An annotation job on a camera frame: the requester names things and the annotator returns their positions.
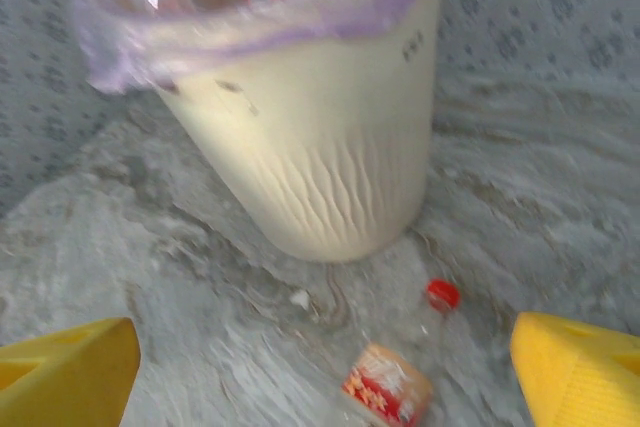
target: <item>floor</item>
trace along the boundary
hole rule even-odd
[[[640,103],[438,85],[423,212],[350,265],[278,252],[168,111],[134,107],[0,223],[0,343],[130,316],[143,362],[123,426],[314,426],[367,332],[401,327],[444,275],[463,302],[434,412],[533,425],[508,353],[518,312],[640,334]]]

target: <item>bottle cap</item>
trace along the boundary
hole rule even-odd
[[[460,303],[460,292],[457,287],[442,279],[433,279],[425,289],[431,307],[446,314],[454,310]]]

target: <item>plastic bin liner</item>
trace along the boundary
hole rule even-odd
[[[204,1],[196,12],[152,15],[128,0],[74,0],[91,85],[107,93],[170,85],[295,42],[381,34],[415,0]]]

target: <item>yellow object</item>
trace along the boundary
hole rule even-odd
[[[511,357],[537,427],[640,426],[640,337],[522,313]]]
[[[0,348],[0,427],[116,427],[140,365],[129,319]]]

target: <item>white trash can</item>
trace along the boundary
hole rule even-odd
[[[416,0],[387,34],[290,44],[160,95],[274,245],[357,259],[423,201],[438,11]]]

